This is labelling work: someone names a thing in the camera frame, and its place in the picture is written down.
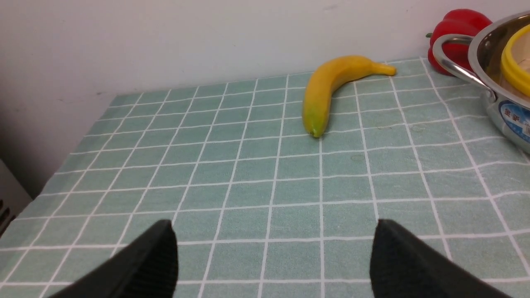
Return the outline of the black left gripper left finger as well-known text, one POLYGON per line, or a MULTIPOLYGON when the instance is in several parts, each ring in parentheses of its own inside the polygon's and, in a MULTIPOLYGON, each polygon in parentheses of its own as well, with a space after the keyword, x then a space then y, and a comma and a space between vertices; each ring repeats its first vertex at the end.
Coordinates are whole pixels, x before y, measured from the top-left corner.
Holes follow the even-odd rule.
POLYGON ((171 298, 178 281, 177 237, 161 219, 55 298, 171 298))

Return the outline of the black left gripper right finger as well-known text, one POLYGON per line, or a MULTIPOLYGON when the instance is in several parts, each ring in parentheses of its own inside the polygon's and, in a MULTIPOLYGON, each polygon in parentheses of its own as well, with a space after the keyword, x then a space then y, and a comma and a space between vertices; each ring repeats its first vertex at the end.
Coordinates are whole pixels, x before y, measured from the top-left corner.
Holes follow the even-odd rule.
POLYGON ((375 298, 505 298, 392 219, 377 222, 369 276, 375 298))

